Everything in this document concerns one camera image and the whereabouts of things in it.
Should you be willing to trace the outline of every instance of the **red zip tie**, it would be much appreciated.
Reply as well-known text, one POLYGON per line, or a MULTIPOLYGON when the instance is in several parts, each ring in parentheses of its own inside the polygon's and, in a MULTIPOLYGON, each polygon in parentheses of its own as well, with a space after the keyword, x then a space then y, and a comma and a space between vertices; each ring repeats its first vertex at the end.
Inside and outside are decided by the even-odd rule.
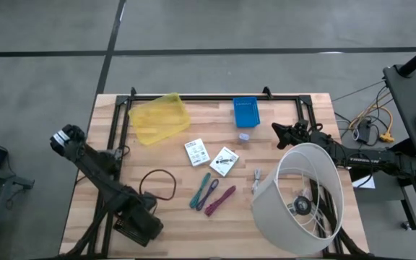
POLYGON ((208 216, 208 217, 211 216, 213 214, 213 212, 215 212, 216 208, 218 208, 221 205, 221 203, 224 202, 224 200, 226 200, 232 193, 234 193, 234 191, 235 191, 235 185, 228 188, 227 191, 225 191, 225 193, 221 196, 220 199, 211 203, 205 209, 205 215, 208 216))

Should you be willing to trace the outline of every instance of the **wooden table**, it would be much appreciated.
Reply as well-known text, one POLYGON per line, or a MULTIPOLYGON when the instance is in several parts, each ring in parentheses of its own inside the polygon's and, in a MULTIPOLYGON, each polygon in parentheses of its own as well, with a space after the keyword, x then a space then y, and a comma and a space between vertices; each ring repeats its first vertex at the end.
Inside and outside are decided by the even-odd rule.
MULTIPOLYGON (((338 137, 339 140, 329 94, 310 95, 316 121, 324 125, 327 134, 338 137)), ((88 144, 97 150, 106 148, 115 99, 116 95, 97 97, 87 139, 88 144)), ((131 148, 131 152, 123 159, 121 182, 137 188, 146 173, 162 168, 175 176, 177 190, 173 200, 158 202, 155 215, 162 220, 165 227, 156 240, 143 248, 113 231, 109 257, 294 257, 293 254, 276 248, 261 235, 255 226, 250 204, 254 169, 261 168, 261 178, 264 178, 286 152, 286 149, 276 148, 278 138, 272 130, 271 123, 294 124, 298 120, 295 104, 290 101, 259 101, 261 124, 254 129, 237 129, 233 122, 232 101, 184 103, 191 117, 191 125, 175 136, 145 147, 137 140, 134 128, 130 126, 128 129, 126 144, 131 148), (250 135, 248 144, 238 143, 238 135, 241 132, 250 135), (211 159, 224 146, 240 156, 225 178, 214 172, 208 164, 196 168, 191 166, 184 144, 198 138, 202 138, 211 159), (212 173, 212 178, 219 178, 220 182, 206 205, 219 198, 230 186, 237 186, 236 192, 211 217, 189 208, 189 202, 207 172, 212 173)), ((118 129, 121 129, 122 120, 118 122, 118 129)), ((361 249, 368 251, 349 173, 339 170, 339 176, 344 192, 343 227, 361 249)), ((292 195, 302 189, 300 178, 293 177, 279 183, 283 194, 292 195)), ((152 175, 143 185, 144 190, 160 196, 170 196, 172 188, 173 181, 163 173, 152 175)), ((92 222, 97 195, 98 190, 87 179, 76 186, 61 253, 72 248, 92 222)))

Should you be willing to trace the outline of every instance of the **gray concrete floor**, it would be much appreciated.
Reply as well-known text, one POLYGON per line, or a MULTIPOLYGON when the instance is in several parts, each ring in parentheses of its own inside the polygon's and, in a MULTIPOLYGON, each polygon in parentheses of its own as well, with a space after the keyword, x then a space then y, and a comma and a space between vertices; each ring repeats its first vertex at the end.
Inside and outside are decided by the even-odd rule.
MULTIPOLYGON (((0 1, 0 51, 104 51, 118 0, 0 1)), ((116 50, 180 48, 415 47, 416 0, 128 0, 116 50)), ((105 93, 329 92, 333 98, 381 80, 382 68, 414 53, 114 57, 105 93)), ((13 169, 36 180, 0 227, 0 259, 54 256, 74 179, 49 147, 65 124, 87 128, 103 57, 0 58, 0 145, 13 169)), ((348 118, 381 86, 338 100, 348 118)), ((393 103, 392 133, 407 137, 393 103)), ((356 145, 350 137, 348 146, 356 145)), ((400 202, 356 191, 370 251, 416 259, 400 202)), ((416 210, 416 198, 412 203, 416 210)))

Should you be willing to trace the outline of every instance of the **blue container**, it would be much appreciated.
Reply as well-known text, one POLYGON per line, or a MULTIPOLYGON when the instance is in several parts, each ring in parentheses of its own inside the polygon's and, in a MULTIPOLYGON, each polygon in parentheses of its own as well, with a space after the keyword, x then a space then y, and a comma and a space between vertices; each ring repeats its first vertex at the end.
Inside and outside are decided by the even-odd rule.
POLYGON ((235 124, 239 128, 259 125, 258 101, 256 97, 236 97, 234 102, 235 124))

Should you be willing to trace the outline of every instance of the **small box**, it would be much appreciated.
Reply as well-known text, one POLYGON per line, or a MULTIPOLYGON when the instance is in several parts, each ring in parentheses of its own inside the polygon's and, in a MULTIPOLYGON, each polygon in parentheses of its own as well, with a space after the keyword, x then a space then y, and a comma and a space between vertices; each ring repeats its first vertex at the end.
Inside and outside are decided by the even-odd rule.
POLYGON ((237 162, 237 159, 238 155, 228 148, 223 147, 221 152, 217 154, 209 166, 222 175, 222 177, 225 177, 229 170, 234 166, 235 162, 237 162))
POLYGON ((203 145, 201 139, 188 142, 184 145, 187 151, 188 158, 191 160, 192 166, 198 166, 209 161, 207 149, 203 145))

